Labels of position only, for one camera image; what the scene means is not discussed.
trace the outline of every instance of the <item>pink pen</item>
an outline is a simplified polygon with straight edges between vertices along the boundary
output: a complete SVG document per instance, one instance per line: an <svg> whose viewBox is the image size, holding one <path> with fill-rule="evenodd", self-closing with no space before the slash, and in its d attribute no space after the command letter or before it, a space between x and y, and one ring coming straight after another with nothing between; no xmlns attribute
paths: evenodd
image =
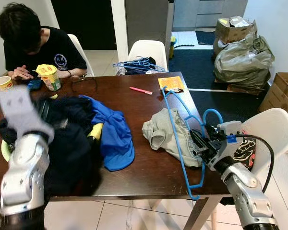
<svg viewBox="0 0 288 230"><path fill-rule="evenodd" d="M138 88L135 88L135 87L129 87L131 90L136 90L136 91L139 91L139 92L144 92L146 94L149 94L149 95L152 95L153 92L150 92L150 91L146 91L146 90L141 90L141 89L138 89Z"/></svg>

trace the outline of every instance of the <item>gray garbage bag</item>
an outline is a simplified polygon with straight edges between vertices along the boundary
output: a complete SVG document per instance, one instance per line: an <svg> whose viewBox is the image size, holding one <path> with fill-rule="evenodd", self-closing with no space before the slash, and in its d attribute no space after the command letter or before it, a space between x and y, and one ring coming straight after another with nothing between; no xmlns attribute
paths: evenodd
<svg viewBox="0 0 288 230"><path fill-rule="evenodd" d="M245 39L228 44L216 57L216 79L231 84L262 88L270 79L274 56L265 38L248 34Z"/></svg>

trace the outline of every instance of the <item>white plastic chair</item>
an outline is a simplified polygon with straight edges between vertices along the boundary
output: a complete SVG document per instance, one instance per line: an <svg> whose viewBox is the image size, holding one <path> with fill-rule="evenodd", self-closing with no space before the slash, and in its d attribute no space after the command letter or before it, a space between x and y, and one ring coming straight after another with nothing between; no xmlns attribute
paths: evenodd
<svg viewBox="0 0 288 230"><path fill-rule="evenodd" d="M80 53L80 55L83 57L83 59L85 60L86 62L86 67L87 67L87 74L91 74L92 76L94 76L94 73L93 73L93 69L90 65L90 62L88 61L81 45L80 45L80 42L78 40L78 38L73 35L73 34L68 34L69 38L71 39L72 43L75 45L75 47L77 48L78 52Z"/></svg>
<svg viewBox="0 0 288 230"><path fill-rule="evenodd" d="M273 108L259 113L243 122L242 129L268 142L274 151L275 160L288 150L288 113L283 109ZM257 175L270 159L268 148L261 141L256 141L252 173Z"/></svg>
<svg viewBox="0 0 288 230"><path fill-rule="evenodd" d="M167 56L162 42L153 40L136 41L130 50L128 61L137 59L137 56L152 57L157 66L163 67L166 71L168 70Z"/></svg>

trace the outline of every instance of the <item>wooden table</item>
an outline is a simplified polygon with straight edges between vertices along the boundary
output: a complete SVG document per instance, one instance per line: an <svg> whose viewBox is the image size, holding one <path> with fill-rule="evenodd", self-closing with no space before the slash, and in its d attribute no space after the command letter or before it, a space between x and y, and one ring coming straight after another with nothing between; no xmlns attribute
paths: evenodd
<svg viewBox="0 0 288 230"><path fill-rule="evenodd" d="M150 120L151 116L166 108L163 95L159 89L158 78L180 76L180 72L160 73L133 76L96 77L96 81L89 80L72 84L71 80L62 82L62 88L50 92L46 86L37 92L32 92L33 98L58 94L59 97L84 94L102 101L105 106L123 111L127 124L131 130L135 159L127 168L109 172L102 168L102 182L96 192L90 197L53 197L52 201L71 200L108 200L108 199L186 199L189 198L185 179L180 162L170 156L163 149L154 151L150 148L148 140L143 137L143 122ZM129 87L138 87L154 92L153 95L132 91ZM188 90L179 93L191 112L198 115L198 111ZM173 96L168 97L171 108L178 108L181 117L186 117L187 112L180 102ZM3 159L0 150L0 183L8 169L7 162ZM187 169L190 184L198 184L201 168ZM216 172L206 169L204 185L194 189L195 195L201 195L191 212L185 226L188 229L200 229L210 213L219 203L220 199L230 196L227 188L219 179Z"/></svg>

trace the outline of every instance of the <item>doorway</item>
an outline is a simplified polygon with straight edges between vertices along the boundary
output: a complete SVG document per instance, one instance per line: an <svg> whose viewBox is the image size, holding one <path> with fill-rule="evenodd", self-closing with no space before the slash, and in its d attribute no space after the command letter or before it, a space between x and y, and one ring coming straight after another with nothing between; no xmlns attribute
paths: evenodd
<svg viewBox="0 0 288 230"><path fill-rule="evenodd" d="M60 29L77 36L84 50L116 50L110 0L51 0Z"/></svg>

